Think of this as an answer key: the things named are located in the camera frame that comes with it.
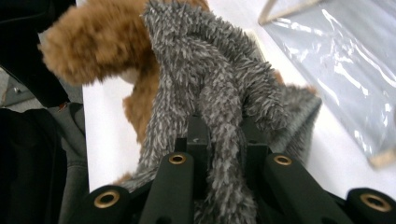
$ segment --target gray knit fabric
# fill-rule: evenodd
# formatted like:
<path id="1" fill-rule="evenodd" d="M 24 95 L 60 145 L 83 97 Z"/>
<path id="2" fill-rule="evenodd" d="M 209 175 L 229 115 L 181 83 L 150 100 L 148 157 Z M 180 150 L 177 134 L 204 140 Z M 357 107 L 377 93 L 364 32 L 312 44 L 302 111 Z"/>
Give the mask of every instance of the gray knit fabric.
<path id="1" fill-rule="evenodd" d="M 269 63 L 239 28 L 210 12 L 180 3 L 148 3 L 143 15 L 161 65 L 145 152 L 129 191 L 155 177 L 161 158 L 186 137 L 188 118 L 202 115 L 214 144 L 206 200 L 195 223 L 255 223 L 256 204 L 238 160 L 243 115 L 253 117 L 274 152 L 304 161 L 320 99 L 280 86 Z"/>

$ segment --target black chair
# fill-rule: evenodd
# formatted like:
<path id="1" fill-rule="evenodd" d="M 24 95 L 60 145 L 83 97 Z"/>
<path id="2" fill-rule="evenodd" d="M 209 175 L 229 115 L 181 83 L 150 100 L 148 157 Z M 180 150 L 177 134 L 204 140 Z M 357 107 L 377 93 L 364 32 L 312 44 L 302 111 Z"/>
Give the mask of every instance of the black chair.
<path id="1" fill-rule="evenodd" d="M 26 86 L 45 107 L 68 102 L 58 78 L 42 62 L 38 34 L 75 0 L 1 0 L 0 66 Z"/>

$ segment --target plush toy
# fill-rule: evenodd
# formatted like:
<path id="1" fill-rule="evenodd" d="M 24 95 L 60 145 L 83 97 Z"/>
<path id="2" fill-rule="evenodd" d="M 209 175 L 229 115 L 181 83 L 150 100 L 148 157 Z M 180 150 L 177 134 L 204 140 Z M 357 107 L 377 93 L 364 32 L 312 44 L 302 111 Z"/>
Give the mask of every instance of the plush toy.
<path id="1" fill-rule="evenodd" d="M 179 2 L 208 10 L 206 0 Z M 141 19 L 146 4 L 147 0 L 88 0 L 81 7 L 69 8 L 47 31 L 40 47 L 49 70 L 72 85 L 115 76 L 133 83 L 132 94 L 123 100 L 123 106 L 140 144 L 145 139 L 160 73 Z"/>

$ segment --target plastic bag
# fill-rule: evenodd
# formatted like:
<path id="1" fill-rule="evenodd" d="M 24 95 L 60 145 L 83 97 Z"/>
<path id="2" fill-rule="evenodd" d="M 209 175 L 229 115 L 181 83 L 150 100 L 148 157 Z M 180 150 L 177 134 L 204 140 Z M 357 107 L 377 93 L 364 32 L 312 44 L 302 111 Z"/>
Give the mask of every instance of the plastic bag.
<path id="1" fill-rule="evenodd" d="M 395 161 L 396 2 L 323 1 L 263 27 L 371 164 Z"/>

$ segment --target white table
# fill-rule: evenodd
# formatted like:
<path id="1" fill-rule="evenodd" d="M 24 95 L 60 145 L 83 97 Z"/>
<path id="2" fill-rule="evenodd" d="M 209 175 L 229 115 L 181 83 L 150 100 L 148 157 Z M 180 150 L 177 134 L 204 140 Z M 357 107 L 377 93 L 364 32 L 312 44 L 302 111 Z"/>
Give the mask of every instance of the white table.
<path id="1" fill-rule="evenodd" d="M 216 15 L 256 32 L 263 44 L 266 60 L 280 70 L 287 83 L 306 84 L 258 24 L 263 1 L 208 2 Z M 123 115 L 121 102 L 132 88 L 120 78 L 83 88 L 91 190 L 112 183 L 136 167 L 140 146 L 135 141 L 133 127 Z M 324 189 L 342 198 L 350 189 L 366 187 L 396 199 L 396 164 L 374 170 L 326 106 L 321 108 L 316 122 L 306 169 Z"/>

